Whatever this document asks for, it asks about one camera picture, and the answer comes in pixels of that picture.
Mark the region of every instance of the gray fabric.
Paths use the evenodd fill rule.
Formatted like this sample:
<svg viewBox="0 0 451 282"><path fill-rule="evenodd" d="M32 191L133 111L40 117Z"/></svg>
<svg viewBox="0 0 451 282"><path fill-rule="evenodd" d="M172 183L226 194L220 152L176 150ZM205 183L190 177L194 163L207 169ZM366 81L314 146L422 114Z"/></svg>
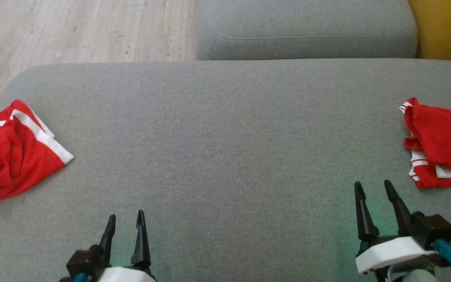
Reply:
<svg viewBox="0 0 451 282"><path fill-rule="evenodd" d="M407 0L200 0L199 60L413 58Z"/></svg>
<svg viewBox="0 0 451 282"><path fill-rule="evenodd" d="M420 191L408 176L398 107L412 96L451 108L451 62L33 68L0 109L27 102L76 158L0 202L0 281L57 281L112 213L112 262L129 264L140 208L161 282L374 281L354 264L356 180L384 235L397 228L384 179L411 211L451 222L451 189Z"/></svg>

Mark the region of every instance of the folded red cloth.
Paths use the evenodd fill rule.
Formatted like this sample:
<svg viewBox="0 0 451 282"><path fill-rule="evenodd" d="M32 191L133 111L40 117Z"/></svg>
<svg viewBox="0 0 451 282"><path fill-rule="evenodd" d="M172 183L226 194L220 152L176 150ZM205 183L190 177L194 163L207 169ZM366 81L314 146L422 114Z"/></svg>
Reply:
<svg viewBox="0 0 451 282"><path fill-rule="evenodd" d="M27 191L73 159L53 137L20 100L0 112L0 200Z"/></svg>
<svg viewBox="0 0 451 282"><path fill-rule="evenodd" d="M412 135L404 145L412 150L410 176L417 187L451 187L451 110L421 105L416 98L400 110Z"/></svg>

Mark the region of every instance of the wooden floor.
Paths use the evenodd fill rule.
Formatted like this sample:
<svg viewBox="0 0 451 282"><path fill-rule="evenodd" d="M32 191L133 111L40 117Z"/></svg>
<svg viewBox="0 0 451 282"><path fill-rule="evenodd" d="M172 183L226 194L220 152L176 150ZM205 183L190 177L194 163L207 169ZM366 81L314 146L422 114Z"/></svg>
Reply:
<svg viewBox="0 0 451 282"><path fill-rule="evenodd" d="M197 0L0 0L0 95L32 66L195 59Z"/></svg>

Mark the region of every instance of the stitching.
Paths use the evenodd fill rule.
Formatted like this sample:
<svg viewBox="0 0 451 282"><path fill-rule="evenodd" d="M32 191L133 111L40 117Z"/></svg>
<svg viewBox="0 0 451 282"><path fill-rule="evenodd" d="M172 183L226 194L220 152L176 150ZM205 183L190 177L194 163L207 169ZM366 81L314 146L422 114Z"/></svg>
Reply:
<svg viewBox="0 0 451 282"><path fill-rule="evenodd" d="M210 8L206 8L206 23L208 27L217 35L220 39L231 42L282 42L282 41L308 41L316 39L340 39L340 38L394 38L408 34L413 30L414 20L413 16L410 20L410 27L402 34L391 36L278 36L278 37L231 37L220 34L218 30L213 26L210 19Z"/></svg>

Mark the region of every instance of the mustard yellow fabric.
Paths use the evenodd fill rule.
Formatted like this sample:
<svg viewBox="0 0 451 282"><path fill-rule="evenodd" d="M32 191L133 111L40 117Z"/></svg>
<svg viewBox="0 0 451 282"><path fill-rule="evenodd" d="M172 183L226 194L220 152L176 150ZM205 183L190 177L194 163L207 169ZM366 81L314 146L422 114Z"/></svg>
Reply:
<svg viewBox="0 0 451 282"><path fill-rule="evenodd" d="M417 22L417 57L451 60L451 0L410 0Z"/></svg>

